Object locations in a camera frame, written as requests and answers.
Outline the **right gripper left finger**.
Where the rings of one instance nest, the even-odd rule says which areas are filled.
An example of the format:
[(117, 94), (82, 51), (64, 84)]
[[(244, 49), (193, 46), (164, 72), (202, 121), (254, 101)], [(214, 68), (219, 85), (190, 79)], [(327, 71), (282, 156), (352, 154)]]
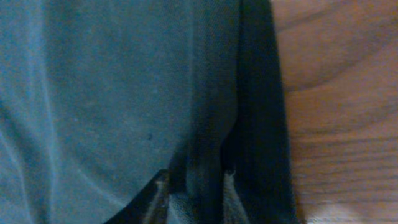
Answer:
[(120, 212), (104, 224), (166, 224), (169, 209), (169, 172), (162, 169)]

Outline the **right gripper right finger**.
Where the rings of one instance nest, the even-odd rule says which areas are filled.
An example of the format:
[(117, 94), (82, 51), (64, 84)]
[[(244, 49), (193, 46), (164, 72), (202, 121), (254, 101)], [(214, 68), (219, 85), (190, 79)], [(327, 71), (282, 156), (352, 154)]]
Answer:
[(235, 171), (223, 177), (223, 224), (250, 224), (243, 203), (235, 189)]

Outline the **black polo shirt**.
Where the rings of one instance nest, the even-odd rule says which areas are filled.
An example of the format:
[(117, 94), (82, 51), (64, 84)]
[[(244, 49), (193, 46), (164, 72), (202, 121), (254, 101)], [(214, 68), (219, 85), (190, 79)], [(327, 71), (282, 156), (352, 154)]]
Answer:
[(1, 0), (1, 222), (105, 223), (162, 169), (167, 223), (298, 223), (269, 1)]

